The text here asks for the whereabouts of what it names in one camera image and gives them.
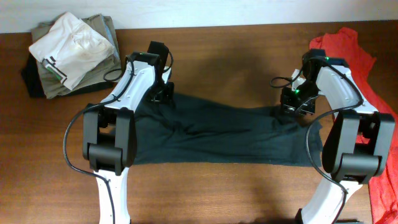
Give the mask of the dark green t-shirt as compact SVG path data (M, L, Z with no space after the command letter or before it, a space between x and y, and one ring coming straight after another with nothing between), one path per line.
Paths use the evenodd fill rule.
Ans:
M135 165L210 162L310 167L307 127L277 106L235 108L176 94L171 105L142 100L135 112ZM321 164L320 123L312 126L310 153Z

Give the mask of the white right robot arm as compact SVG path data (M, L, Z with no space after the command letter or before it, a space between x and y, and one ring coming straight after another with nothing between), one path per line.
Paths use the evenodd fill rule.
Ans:
M324 96L335 120L323 146L322 164L316 165L310 153L309 137L305 149L309 162L323 177L313 197L299 209L300 224L337 223L349 198L373 177L380 176L387 164L396 122L382 113L359 89L343 58L328 57L323 49L310 49L302 56L302 67L281 86L281 110L291 116L314 114L315 100Z

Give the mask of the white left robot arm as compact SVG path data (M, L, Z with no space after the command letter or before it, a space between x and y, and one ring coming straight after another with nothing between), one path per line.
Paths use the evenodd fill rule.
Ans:
M130 223L127 177L137 152L135 112L145 97L160 101L169 86L170 52L134 52L114 90L83 115L83 156L99 192L100 223Z

